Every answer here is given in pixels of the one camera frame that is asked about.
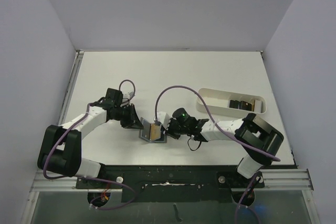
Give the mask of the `white plastic tray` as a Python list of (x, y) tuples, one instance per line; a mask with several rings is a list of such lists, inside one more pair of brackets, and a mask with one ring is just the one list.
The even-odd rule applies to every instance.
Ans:
[[(236, 92), (201, 88), (198, 91), (199, 95), (205, 101), (211, 114), (228, 116), (233, 118), (244, 118), (248, 113), (257, 115), (265, 114), (267, 111), (267, 103), (263, 97), (251, 94), (242, 94)], [(253, 111), (239, 110), (229, 108), (230, 100), (246, 101), (252, 103)]]

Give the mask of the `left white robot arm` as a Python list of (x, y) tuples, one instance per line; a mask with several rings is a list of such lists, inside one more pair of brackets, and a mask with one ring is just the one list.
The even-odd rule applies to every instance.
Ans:
[(88, 177), (96, 188), (105, 185), (103, 165), (82, 157), (82, 140), (97, 127), (115, 120), (124, 129), (144, 129), (134, 104), (123, 105), (123, 93), (108, 88), (105, 96), (88, 103), (85, 113), (62, 125), (46, 128), (38, 156), (38, 168), (46, 179)]

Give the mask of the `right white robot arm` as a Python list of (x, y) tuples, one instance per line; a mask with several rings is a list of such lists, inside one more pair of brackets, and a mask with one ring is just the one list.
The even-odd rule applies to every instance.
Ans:
[(234, 182), (241, 187), (251, 183), (254, 174), (262, 167), (280, 161), (276, 154), (283, 143), (283, 134), (254, 113), (249, 113), (242, 119), (216, 122), (211, 119), (196, 119), (184, 108), (179, 108), (173, 116), (157, 112), (155, 122), (163, 127), (165, 135), (174, 139), (186, 135), (200, 143), (231, 140), (240, 144), (247, 155), (237, 166)]

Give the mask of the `grey blue card holder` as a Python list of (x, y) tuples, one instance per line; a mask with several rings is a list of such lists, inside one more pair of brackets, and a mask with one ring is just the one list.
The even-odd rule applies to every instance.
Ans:
[(140, 118), (143, 129), (139, 130), (139, 138), (148, 143), (166, 143), (167, 137), (164, 128), (155, 123), (151, 123), (143, 117)]

